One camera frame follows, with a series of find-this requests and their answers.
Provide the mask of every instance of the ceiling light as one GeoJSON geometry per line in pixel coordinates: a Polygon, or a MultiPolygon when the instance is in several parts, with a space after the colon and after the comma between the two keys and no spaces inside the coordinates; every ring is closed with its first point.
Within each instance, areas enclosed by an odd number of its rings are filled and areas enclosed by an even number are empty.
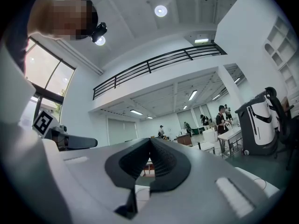
{"type": "Polygon", "coordinates": [[[139,115],[142,115],[140,112],[136,111],[136,110],[131,110],[132,113],[135,113],[135,114],[139,114],[139,115]]]}
{"type": "Polygon", "coordinates": [[[208,42],[209,39],[206,38],[206,39],[198,39],[198,40],[195,40],[195,43],[199,43],[199,42],[208,42]]]}
{"type": "Polygon", "coordinates": [[[220,95],[217,95],[214,99],[212,99],[212,100],[215,100],[217,97],[219,97],[220,95]]]}
{"type": "Polygon", "coordinates": [[[192,95],[190,96],[189,100],[192,100],[192,99],[193,99],[193,97],[195,96],[196,92],[197,92],[197,91],[193,91],[193,92],[192,92],[192,95]]]}
{"type": "Polygon", "coordinates": [[[167,14],[167,8],[162,5],[156,6],[155,14],[158,17],[164,17],[167,14]]]}
{"type": "Polygon", "coordinates": [[[98,46],[102,46],[102,45],[105,44],[105,42],[106,42],[106,39],[105,39],[103,36],[101,36],[101,37],[99,38],[99,40],[97,40],[95,43],[96,43],[98,46]]]}

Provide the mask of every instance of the person in white shirt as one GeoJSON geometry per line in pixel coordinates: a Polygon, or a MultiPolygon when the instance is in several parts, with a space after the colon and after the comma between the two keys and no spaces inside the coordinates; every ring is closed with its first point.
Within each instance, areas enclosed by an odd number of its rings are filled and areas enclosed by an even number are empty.
{"type": "Polygon", "coordinates": [[[158,137],[161,137],[162,139],[164,138],[164,130],[163,130],[163,126],[160,125],[160,128],[158,130],[158,137]]]}

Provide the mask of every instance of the chair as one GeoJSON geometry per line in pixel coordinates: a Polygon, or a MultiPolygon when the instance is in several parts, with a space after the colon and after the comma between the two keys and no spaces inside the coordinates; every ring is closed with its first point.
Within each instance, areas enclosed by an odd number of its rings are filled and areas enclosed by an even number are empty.
{"type": "Polygon", "coordinates": [[[277,112],[277,115],[279,117],[280,122],[280,132],[278,134],[278,138],[281,143],[285,145],[284,148],[281,150],[278,150],[275,153],[274,158],[276,159],[278,156],[278,153],[290,150],[290,156],[289,160],[286,166],[286,170],[290,169],[290,162],[292,158],[292,154],[294,149],[299,148],[299,115],[295,116],[294,118],[289,118],[286,116],[286,112],[288,112],[290,109],[292,109],[294,106],[290,106],[288,110],[284,111],[279,99],[276,97],[276,90],[272,87],[266,88],[266,95],[269,96],[269,100],[271,101],[275,111],[277,112]]]}

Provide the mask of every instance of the white device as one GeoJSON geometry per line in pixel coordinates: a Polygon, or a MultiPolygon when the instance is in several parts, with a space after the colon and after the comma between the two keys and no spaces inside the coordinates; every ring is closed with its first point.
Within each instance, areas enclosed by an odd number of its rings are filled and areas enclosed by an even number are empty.
{"type": "Polygon", "coordinates": [[[43,110],[34,120],[32,129],[35,130],[42,138],[46,136],[50,128],[60,127],[57,119],[49,112],[43,110]]]}

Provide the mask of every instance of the balcony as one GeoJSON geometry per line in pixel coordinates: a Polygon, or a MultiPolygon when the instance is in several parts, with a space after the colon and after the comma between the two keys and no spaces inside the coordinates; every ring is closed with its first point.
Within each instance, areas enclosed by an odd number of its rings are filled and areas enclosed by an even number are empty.
{"type": "Polygon", "coordinates": [[[96,86],[93,89],[93,100],[110,89],[117,89],[117,87],[124,82],[158,71],[166,66],[171,66],[185,61],[193,61],[205,56],[219,55],[226,55],[226,52],[212,40],[211,44],[179,49],[153,57],[116,74],[115,76],[96,86]]]}

